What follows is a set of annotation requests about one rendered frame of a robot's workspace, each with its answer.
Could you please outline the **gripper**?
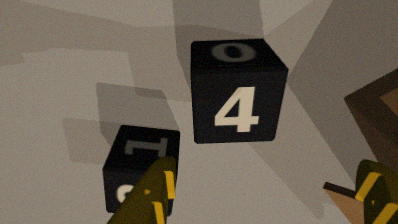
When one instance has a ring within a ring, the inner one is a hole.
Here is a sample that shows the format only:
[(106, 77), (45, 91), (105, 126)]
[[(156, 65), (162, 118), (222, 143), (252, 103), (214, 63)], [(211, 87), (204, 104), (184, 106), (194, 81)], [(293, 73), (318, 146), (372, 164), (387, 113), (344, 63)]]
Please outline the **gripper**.
[[(157, 159), (141, 176), (107, 224), (167, 224), (175, 198), (176, 161)], [(364, 224), (398, 224), (398, 173), (368, 159), (359, 163), (355, 198), (364, 204)]]

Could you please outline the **brown cardboard box with flaps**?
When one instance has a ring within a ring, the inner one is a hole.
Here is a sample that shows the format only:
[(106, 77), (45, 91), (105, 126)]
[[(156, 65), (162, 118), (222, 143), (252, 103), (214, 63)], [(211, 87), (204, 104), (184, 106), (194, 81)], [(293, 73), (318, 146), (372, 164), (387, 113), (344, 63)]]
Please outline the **brown cardboard box with flaps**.
[[(377, 161), (398, 173), (398, 68), (344, 101)], [(355, 199), (354, 190), (329, 182), (323, 189), (351, 224), (364, 224), (364, 204)]]

